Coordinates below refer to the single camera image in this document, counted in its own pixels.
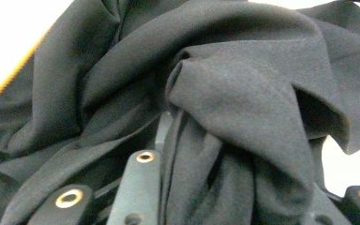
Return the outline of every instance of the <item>white background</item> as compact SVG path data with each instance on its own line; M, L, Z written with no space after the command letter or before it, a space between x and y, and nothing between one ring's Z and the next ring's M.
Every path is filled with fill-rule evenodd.
M72 0L0 1L0 83L33 44L42 37ZM285 8L310 8L330 1L270 1ZM327 188L339 196L351 185L360 185L360 151L346 156L331 138L324 144L322 160Z

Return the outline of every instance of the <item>yellow stripe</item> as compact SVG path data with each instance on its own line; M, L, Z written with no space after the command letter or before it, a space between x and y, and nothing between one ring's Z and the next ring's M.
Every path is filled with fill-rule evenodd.
M39 47L40 43L42 43L43 39L47 36L50 29L43 34L43 36L35 43L31 49L28 50L28 52L25 54L25 56L20 60L20 62L16 65L14 69L11 70L11 72L8 74L8 76L5 78L5 80L0 84L0 95L2 92L7 88L7 86L13 81L13 79L16 77L17 74L19 74L20 70L25 66L25 64L28 62L28 60L31 58L31 56L34 54L35 50Z

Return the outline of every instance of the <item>crumpled fabric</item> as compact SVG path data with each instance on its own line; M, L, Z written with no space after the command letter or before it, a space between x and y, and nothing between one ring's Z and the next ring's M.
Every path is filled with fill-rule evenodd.
M74 1L0 96L0 224L100 188L165 110L161 224L296 224L323 138L360 149L360 8Z

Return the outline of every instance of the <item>black fabric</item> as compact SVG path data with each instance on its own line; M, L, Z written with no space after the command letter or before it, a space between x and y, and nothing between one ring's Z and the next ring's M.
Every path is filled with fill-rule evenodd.
M0 224L100 188L165 109L161 224L296 224L324 137L360 149L360 8L75 1L0 96Z

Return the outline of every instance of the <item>orange edge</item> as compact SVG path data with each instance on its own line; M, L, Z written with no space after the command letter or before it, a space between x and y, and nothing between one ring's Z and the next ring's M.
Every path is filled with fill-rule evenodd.
M43 34L42 37L31 47L31 49L28 50L28 52L25 54L25 56L20 60L20 62L16 65L14 69L11 70L11 72L8 74L8 76L5 78L4 81L0 84L0 95L2 92L8 87L8 85L13 81L13 79L16 77L16 75L22 70L24 65L28 62L28 60L31 58L35 50L39 47L40 43L45 39L47 34L49 33L50 29Z

